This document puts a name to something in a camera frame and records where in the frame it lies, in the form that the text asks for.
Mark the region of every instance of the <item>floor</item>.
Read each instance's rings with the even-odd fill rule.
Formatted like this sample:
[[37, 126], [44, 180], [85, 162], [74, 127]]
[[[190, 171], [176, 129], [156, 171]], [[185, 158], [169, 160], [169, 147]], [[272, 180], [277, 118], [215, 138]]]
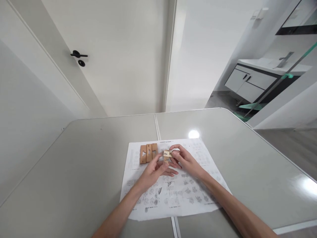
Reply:
[[317, 129], [257, 130], [257, 133], [317, 180]]
[[[210, 97], [205, 108], [223, 107], [234, 112], [237, 109], [236, 103], [237, 100], [230, 94], [215, 94]], [[257, 130], [257, 133], [317, 180], [317, 129]], [[280, 237], [317, 237], [317, 226], [285, 233]]]
[[236, 104], [237, 100], [228, 93], [215, 95], [212, 94], [205, 108], [223, 107], [231, 112], [234, 112], [238, 108]]

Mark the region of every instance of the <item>gray floor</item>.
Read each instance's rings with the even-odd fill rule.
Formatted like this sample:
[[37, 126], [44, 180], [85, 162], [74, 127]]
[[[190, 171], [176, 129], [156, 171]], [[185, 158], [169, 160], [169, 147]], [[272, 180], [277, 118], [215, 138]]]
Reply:
[[258, 130], [257, 132], [317, 180], [317, 129]]
[[237, 100], [230, 94], [212, 94], [205, 108], [223, 107], [231, 112], [234, 112], [238, 107]]

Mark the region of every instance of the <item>bathroom vanity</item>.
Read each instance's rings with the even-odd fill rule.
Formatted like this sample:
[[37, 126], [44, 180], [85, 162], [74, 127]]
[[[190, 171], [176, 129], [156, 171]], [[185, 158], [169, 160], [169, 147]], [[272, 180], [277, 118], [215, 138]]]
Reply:
[[[278, 60], [266, 58], [238, 60], [225, 86], [250, 103], [257, 102], [293, 65], [291, 62], [286, 62], [282, 68], [277, 68], [278, 64]], [[291, 71], [293, 78], [284, 79], [262, 102], [272, 101], [310, 68], [311, 66], [307, 65], [297, 65]]]

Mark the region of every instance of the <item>gray table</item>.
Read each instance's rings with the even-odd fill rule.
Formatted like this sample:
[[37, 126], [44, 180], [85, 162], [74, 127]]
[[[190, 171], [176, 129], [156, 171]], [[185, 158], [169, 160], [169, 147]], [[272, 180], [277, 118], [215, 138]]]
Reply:
[[[72, 122], [0, 207], [0, 237], [90, 237], [119, 203], [128, 143], [193, 129], [232, 193], [270, 227], [317, 219], [308, 177], [229, 111], [208, 109]], [[237, 237], [222, 210], [178, 223], [182, 237]], [[122, 236], [174, 235], [164, 218], [128, 220]]]
[[[223, 108], [156, 115], [160, 139], [197, 130], [232, 194], [272, 229], [317, 219], [310, 180], [274, 147]], [[181, 236], [237, 237], [222, 210], [178, 217]]]
[[[0, 207], [0, 237], [92, 236], [119, 204], [129, 142], [157, 139], [153, 114], [72, 122]], [[122, 236], [174, 237], [170, 218]]]

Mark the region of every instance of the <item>door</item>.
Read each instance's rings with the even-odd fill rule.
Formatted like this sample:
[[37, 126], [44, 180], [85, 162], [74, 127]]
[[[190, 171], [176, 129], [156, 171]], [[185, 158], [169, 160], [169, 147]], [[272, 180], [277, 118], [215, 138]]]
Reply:
[[108, 116], [161, 111], [168, 0], [42, 3]]
[[249, 76], [250, 74], [248, 73], [242, 72], [238, 69], [234, 69], [225, 86], [236, 93]]

